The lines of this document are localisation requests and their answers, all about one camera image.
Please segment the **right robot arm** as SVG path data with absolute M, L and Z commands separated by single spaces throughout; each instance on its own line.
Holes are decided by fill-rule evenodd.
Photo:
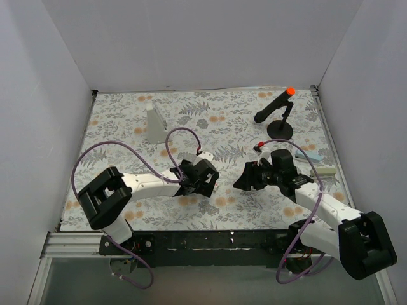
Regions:
M 292 251 L 300 253 L 310 247 L 328 254 L 356 280 L 396 264 L 396 252 L 378 213 L 363 213 L 324 194 L 314 179 L 298 173 L 287 149 L 255 146 L 254 150 L 258 160 L 245 164 L 234 188 L 252 191 L 276 186 L 283 196 L 314 211 L 329 226 L 324 229 L 312 221 L 290 225 L 293 233 L 287 243 Z

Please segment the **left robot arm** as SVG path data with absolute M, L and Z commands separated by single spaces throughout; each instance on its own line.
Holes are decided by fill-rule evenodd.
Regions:
M 122 211 L 131 200 L 199 194 L 211 197 L 219 172 L 207 159 L 197 163 L 183 160 L 176 167 L 154 174 L 120 173 L 115 166 L 105 169 L 78 193 L 78 201 L 90 227 L 113 240 L 121 254 L 135 248 L 131 226 Z

